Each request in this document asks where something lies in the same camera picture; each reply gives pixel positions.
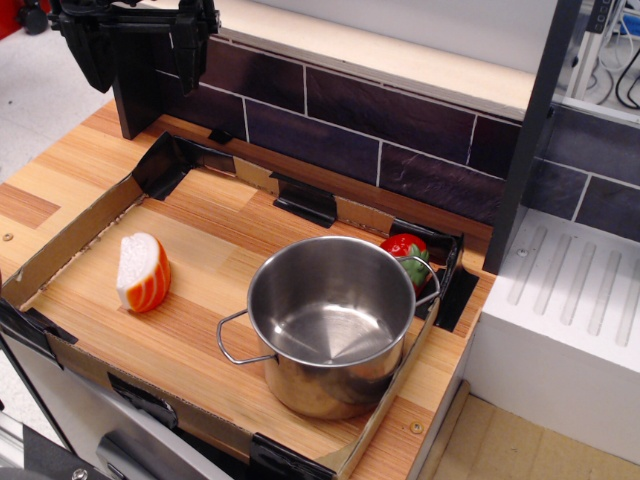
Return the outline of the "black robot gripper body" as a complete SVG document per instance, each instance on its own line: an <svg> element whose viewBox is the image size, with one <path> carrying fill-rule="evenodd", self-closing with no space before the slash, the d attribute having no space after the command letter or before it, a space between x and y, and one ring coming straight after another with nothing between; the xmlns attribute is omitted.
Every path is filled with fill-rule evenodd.
<svg viewBox="0 0 640 480"><path fill-rule="evenodd" d="M51 26L68 40L110 33L168 34L177 40L203 40L221 26L212 1L179 1L169 7L142 1L53 1Z"/></svg>

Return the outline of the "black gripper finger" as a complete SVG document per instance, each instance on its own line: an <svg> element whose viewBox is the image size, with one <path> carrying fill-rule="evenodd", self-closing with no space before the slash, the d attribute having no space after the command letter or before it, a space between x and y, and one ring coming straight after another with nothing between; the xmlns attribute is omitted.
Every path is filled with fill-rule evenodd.
<svg viewBox="0 0 640 480"><path fill-rule="evenodd" d="M116 76L115 54L109 34L94 19L60 19L59 26L89 85L106 93Z"/></svg>
<svg viewBox="0 0 640 480"><path fill-rule="evenodd" d="M204 69L202 53L208 38L206 9L202 1L180 1L178 14L171 27L171 40L176 71L182 92L189 95L198 88Z"/></svg>

